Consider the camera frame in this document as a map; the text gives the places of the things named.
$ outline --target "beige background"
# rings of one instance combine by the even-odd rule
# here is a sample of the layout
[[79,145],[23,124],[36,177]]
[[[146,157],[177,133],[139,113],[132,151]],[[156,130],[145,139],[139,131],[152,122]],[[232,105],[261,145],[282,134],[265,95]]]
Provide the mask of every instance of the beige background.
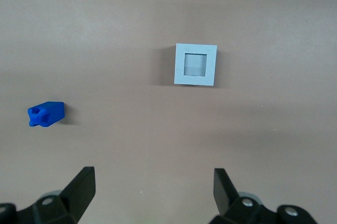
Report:
[[[215,87],[173,85],[176,43],[218,45]],[[334,223],[336,68],[337,0],[0,0],[0,201],[93,165],[81,224],[204,224],[222,167]],[[30,128],[51,100],[66,119]]]

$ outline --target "light gray square frame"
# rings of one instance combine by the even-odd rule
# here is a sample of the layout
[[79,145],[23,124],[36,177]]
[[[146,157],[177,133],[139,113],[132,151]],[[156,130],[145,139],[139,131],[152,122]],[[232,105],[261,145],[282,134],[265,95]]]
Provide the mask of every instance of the light gray square frame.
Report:
[[[174,84],[213,86],[215,76],[216,50],[216,45],[177,43],[175,50]],[[203,65],[203,67],[205,67],[205,69],[203,69],[204,75],[186,74],[186,55],[206,56],[206,65]],[[191,57],[189,57],[189,63],[193,63],[193,59],[191,61]]]

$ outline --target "screw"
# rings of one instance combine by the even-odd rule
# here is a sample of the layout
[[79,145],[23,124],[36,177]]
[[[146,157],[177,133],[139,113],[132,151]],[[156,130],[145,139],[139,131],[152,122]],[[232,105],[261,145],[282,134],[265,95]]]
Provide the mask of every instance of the screw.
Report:
[[293,209],[292,207],[286,207],[285,208],[285,212],[287,214],[291,215],[291,216],[297,216],[297,215],[299,215],[298,212],[295,209]]
[[53,198],[46,198],[45,200],[42,201],[42,205],[46,206],[47,204],[50,204],[53,202]]
[[250,199],[243,199],[242,203],[246,206],[246,207],[252,207],[254,204]]

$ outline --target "square hole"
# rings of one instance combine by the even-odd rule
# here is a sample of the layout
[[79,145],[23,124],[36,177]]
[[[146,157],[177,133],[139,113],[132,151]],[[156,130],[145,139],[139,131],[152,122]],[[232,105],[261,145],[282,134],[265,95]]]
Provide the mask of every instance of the square hole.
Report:
[[185,54],[184,75],[205,76],[207,54]]

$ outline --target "blue plastic piece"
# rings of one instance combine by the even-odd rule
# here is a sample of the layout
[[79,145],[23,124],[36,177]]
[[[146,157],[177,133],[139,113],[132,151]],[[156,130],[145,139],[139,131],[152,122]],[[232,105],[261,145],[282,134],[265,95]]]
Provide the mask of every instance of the blue plastic piece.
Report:
[[40,125],[44,128],[64,118],[63,102],[45,102],[28,109],[29,125]]
[[216,45],[177,43],[174,83],[213,86],[216,49]]

